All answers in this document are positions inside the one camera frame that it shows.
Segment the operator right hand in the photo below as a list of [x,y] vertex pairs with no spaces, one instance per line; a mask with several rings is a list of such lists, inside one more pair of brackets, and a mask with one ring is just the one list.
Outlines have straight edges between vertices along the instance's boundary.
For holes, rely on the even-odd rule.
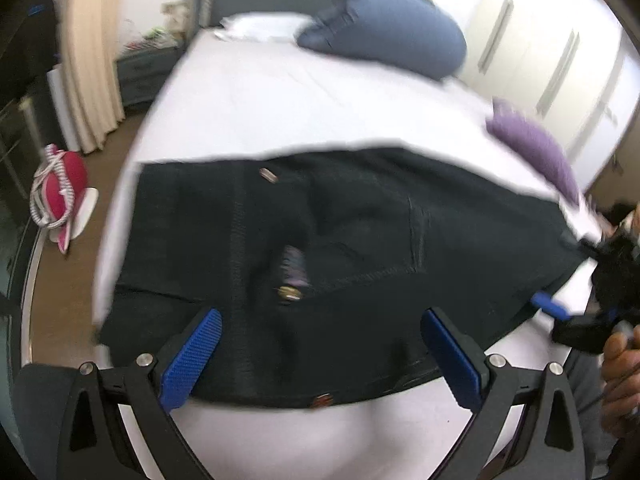
[[626,437],[632,429],[628,415],[639,406],[639,326],[631,339],[622,333],[608,337],[601,376],[605,384],[602,427],[616,438]]

